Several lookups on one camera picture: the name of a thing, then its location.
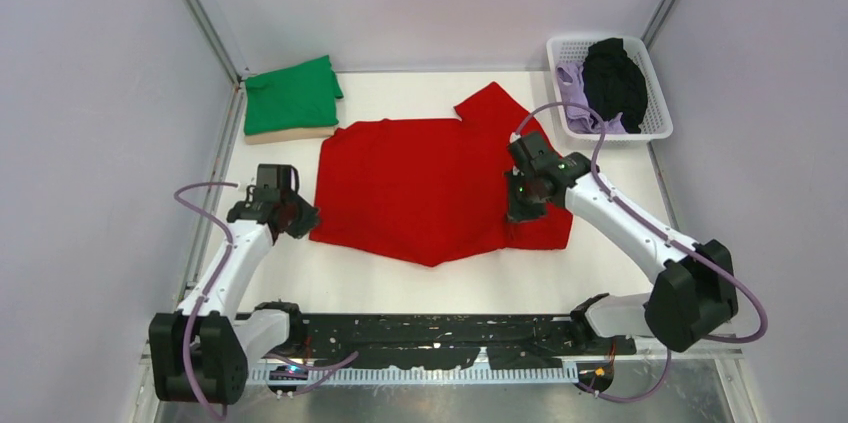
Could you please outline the white plastic laundry basket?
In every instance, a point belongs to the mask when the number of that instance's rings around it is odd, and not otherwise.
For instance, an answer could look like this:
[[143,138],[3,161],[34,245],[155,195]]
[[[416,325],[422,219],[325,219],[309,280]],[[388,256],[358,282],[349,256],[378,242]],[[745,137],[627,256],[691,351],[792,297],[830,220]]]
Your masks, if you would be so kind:
[[642,40],[631,36],[566,34],[546,45],[559,110],[572,142],[631,145],[665,139],[673,123]]

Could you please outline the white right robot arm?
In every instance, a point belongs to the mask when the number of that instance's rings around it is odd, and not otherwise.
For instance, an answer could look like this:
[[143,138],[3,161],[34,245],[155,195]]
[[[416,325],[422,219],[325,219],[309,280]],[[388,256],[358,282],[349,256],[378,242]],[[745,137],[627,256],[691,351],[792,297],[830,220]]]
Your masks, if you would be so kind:
[[574,152],[559,155],[538,132],[514,135],[506,172],[508,217],[513,222],[543,218],[553,205],[600,231],[648,278],[648,293],[600,294],[576,307],[571,340],[596,353],[615,336],[653,337],[673,352],[687,351],[738,312],[729,250],[716,240],[701,244],[672,230],[633,203]]

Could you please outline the black t-shirt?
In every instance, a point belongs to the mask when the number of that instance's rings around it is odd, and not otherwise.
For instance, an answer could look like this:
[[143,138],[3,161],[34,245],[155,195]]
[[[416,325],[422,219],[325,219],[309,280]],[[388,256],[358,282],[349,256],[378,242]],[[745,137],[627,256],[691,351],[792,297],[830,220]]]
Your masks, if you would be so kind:
[[624,49],[622,38],[591,45],[583,62],[584,91],[590,107],[603,119],[621,112],[628,134],[640,134],[648,107],[645,77]]

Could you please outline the folded green t-shirt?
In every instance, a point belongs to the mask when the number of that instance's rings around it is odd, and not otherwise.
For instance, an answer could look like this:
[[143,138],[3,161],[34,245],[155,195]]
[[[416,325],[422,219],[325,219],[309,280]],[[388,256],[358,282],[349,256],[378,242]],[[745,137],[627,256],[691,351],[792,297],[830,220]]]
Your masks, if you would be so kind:
[[328,55],[247,78],[244,133],[334,127],[343,91]]

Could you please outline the red t-shirt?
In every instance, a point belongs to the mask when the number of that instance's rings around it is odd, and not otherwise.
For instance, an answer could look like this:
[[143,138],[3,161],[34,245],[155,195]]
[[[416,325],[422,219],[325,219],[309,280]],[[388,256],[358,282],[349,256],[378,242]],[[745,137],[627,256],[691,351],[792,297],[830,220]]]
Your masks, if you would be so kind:
[[356,122],[321,146],[311,240],[427,267],[501,249],[562,250],[572,215],[507,217],[507,145],[527,110],[492,82],[447,119]]

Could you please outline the lilac t-shirt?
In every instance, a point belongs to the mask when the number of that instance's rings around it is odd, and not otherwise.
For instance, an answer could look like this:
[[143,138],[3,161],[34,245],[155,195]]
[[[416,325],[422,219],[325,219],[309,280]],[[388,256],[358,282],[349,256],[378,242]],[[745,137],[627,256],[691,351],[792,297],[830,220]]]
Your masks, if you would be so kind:
[[560,63],[555,68],[557,87],[561,99],[567,103],[564,117],[567,127],[578,134],[626,134],[619,112],[607,119],[596,118],[589,110],[590,104],[584,91],[583,65],[580,62]]

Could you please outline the folded beige t-shirt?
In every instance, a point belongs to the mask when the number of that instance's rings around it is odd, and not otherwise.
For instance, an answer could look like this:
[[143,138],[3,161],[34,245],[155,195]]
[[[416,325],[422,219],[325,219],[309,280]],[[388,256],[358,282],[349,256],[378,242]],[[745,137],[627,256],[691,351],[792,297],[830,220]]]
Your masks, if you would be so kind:
[[287,141],[297,141],[316,138],[328,138],[334,135],[337,128],[331,127],[314,127],[314,128],[292,128],[264,132],[255,135],[246,135],[244,141],[247,145],[264,145],[274,144]]

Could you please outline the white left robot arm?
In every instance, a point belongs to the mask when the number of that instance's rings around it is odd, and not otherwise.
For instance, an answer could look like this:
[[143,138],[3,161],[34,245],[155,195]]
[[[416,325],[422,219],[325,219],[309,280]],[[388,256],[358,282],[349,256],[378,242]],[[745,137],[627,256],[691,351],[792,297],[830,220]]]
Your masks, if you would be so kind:
[[284,305],[262,304],[237,323],[239,305],[259,264],[282,235],[307,236],[319,223],[318,210],[299,193],[298,170],[261,164],[244,199],[225,218],[198,207],[178,189],[175,200],[208,219],[223,233],[215,262],[171,313],[156,314],[148,341],[157,397],[206,407],[235,404],[249,370],[268,350],[298,355],[305,328]]

